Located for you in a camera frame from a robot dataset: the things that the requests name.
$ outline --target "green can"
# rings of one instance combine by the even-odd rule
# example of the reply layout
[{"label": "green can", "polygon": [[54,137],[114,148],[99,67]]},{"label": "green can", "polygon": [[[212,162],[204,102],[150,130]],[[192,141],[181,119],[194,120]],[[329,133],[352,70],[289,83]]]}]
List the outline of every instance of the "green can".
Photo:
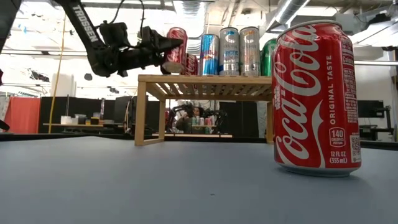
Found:
[{"label": "green can", "polygon": [[268,40],[261,51],[261,76],[272,75],[272,53],[276,46],[276,38]]}]

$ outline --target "wooden stand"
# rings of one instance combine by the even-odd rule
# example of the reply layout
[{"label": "wooden stand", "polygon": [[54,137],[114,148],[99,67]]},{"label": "wooden stand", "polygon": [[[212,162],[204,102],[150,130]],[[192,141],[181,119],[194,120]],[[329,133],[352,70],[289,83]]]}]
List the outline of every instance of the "wooden stand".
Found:
[{"label": "wooden stand", "polygon": [[[144,140],[146,93],[160,101],[159,138]],[[165,101],[234,100],[272,101],[270,77],[139,75],[136,110],[135,145],[144,146],[164,141]],[[272,103],[267,106],[267,142],[273,143]]]}]

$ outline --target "coca-cola can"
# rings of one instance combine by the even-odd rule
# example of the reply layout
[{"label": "coca-cola can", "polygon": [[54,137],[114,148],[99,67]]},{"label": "coca-cola can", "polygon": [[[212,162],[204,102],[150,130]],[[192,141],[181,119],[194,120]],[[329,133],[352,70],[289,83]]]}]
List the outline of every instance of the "coca-cola can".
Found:
[{"label": "coca-cola can", "polygon": [[182,39],[183,43],[165,53],[163,68],[171,73],[182,73],[185,67],[188,36],[183,28],[173,27],[167,33],[168,38]]},{"label": "coca-cola can", "polygon": [[291,27],[278,37],[273,61],[275,161],[307,175],[359,169],[353,45],[341,25]]},{"label": "coca-cola can", "polygon": [[185,61],[185,70],[182,75],[198,75],[198,59],[192,54],[187,54]]}]

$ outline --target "yellow cable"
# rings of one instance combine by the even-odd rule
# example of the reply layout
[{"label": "yellow cable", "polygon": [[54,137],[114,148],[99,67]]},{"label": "yellow cable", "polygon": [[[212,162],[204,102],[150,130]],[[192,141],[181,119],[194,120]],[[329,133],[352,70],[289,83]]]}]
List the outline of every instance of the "yellow cable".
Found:
[{"label": "yellow cable", "polygon": [[61,61],[62,61],[62,55],[63,55],[63,45],[64,45],[64,38],[65,38],[65,24],[66,24],[66,21],[67,21],[67,15],[65,14],[64,17],[63,17],[63,30],[62,30],[62,44],[61,44],[60,62],[58,64],[58,72],[57,72],[57,77],[55,79],[54,93],[53,93],[52,101],[51,101],[50,121],[49,121],[49,134],[51,134],[52,112],[54,110],[55,95],[57,94],[57,87],[58,87],[58,78],[60,76],[60,71],[61,71]]}]

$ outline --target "gray table surface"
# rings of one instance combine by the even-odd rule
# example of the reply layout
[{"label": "gray table surface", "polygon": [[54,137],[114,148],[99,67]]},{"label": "gray table surface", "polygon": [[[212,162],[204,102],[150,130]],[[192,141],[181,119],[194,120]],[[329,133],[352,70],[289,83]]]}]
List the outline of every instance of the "gray table surface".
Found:
[{"label": "gray table surface", "polygon": [[272,146],[96,137],[0,142],[1,224],[398,223],[398,152],[346,178],[281,169]]}]

